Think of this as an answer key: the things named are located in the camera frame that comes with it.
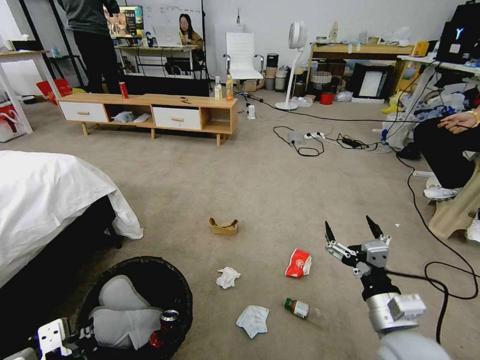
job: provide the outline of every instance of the bed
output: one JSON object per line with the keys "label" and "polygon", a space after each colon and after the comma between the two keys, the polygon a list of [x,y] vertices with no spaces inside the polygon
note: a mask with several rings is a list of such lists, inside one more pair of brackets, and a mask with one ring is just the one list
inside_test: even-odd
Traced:
{"label": "bed", "polygon": [[114,182],[75,156],[0,151],[0,169],[0,313],[14,329],[1,356],[53,320],[47,308],[75,288],[72,273],[98,246],[143,229]]}

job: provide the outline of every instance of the person's hand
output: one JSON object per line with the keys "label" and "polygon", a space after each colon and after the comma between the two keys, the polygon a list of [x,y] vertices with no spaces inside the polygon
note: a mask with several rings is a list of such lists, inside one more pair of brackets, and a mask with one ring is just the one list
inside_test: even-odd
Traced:
{"label": "person's hand", "polygon": [[459,134],[468,130],[468,128],[472,128],[476,123],[477,118],[472,113],[459,112],[443,118],[438,124],[438,127],[445,127],[449,132]]}

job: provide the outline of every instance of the bracelet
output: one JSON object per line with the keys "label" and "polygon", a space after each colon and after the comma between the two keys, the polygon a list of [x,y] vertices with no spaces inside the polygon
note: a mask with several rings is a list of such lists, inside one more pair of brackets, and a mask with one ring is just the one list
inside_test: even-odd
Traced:
{"label": "bracelet", "polygon": [[480,124],[480,114],[473,110],[467,111],[467,113],[472,114],[475,117],[476,122],[475,125],[472,126],[472,128],[476,128]]}

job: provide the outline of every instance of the wooden tv cabinet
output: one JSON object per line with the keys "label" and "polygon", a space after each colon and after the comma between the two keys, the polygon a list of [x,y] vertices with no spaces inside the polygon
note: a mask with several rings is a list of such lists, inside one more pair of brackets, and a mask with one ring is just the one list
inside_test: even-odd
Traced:
{"label": "wooden tv cabinet", "polygon": [[[178,95],[131,95],[124,99],[117,94],[74,93],[58,99],[67,121],[81,124],[88,135],[87,124],[106,126],[133,126],[150,128],[151,139],[155,129],[180,130],[216,134],[216,145],[231,135],[237,126],[237,99],[215,100],[211,97]],[[118,122],[112,117],[122,111],[150,114],[145,122]]]}

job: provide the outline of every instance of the black trash bin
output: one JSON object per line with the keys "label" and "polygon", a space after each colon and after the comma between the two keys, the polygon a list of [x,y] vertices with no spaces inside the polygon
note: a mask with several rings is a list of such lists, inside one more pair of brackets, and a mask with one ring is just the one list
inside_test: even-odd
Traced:
{"label": "black trash bin", "polygon": [[88,326],[90,313],[94,308],[100,306],[99,294],[102,287],[117,275],[127,276],[136,291],[147,300],[152,307],[178,311],[178,326],[175,327],[174,340],[161,348],[154,348],[149,342],[138,350],[98,347],[98,350],[95,351],[93,355],[90,355],[88,359],[170,359],[179,349],[192,326],[193,298],[189,284],[182,273],[161,257],[139,256],[130,258],[118,263],[101,274],[80,306],[76,316],[77,333],[81,328]]}

